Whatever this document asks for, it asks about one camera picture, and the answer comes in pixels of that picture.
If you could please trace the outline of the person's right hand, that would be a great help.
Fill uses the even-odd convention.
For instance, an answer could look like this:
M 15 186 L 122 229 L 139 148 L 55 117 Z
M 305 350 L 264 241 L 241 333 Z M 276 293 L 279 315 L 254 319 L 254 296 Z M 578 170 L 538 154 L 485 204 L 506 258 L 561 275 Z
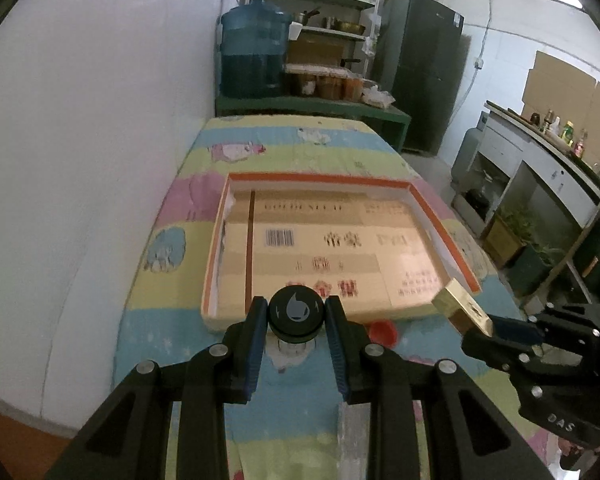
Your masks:
M 600 446 L 598 448 L 582 448 L 582 446 L 563 438 L 558 439 L 558 448 L 560 468 L 578 470 L 581 474 L 591 469 L 600 456 Z

